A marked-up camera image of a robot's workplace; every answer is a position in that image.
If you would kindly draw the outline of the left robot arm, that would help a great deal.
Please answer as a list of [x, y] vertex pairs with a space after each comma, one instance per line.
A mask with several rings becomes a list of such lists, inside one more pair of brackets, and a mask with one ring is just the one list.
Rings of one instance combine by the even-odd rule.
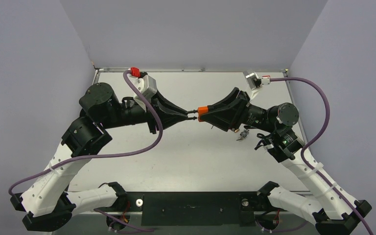
[[26, 213], [23, 224], [29, 231], [56, 231], [73, 216], [93, 209], [123, 209], [127, 193], [117, 182], [81, 192], [69, 192], [67, 188], [90, 156], [98, 154], [112, 140], [108, 129], [147, 123], [151, 133], [158, 130], [151, 113], [131, 97], [119, 100], [107, 83], [91, 85], [79, 104], [80, 116], [62, 136], [45, 174], [28, 190], [11, 197], [14, 208]]

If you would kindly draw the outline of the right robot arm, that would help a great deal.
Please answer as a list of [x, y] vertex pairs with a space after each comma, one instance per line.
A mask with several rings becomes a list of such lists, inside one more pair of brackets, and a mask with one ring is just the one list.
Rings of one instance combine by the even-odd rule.
[[314, 159], [307, 144], [293, 131], [299, 112], [292, 103], [264, 109], [251, 104], [246, 92], [234, 88], [221, 101], [198, 108], [198, 118], [223, 131], [240, 125], [258, 129], [256, 149], [265, 149], [313, 196], [306, 198], [270, 181], [257, 192], [261, 208], [293, 213], [314, 225], [321, 235], [349, 235], [371, 211], [367, 201], [349, 195], [326, 173], [323, 164]]

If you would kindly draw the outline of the orange black padlock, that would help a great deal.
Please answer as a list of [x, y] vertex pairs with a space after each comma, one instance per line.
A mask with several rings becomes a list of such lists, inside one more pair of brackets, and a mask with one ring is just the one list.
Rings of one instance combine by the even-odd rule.
[[195, 117], [189, 117], [189, 120], [197, 120], [198, 122], [203, 122], [202, 116], [209, 112], [208, 106], [198, 107], [196, 110], [187, 111], [186, 114], [197, 114]]

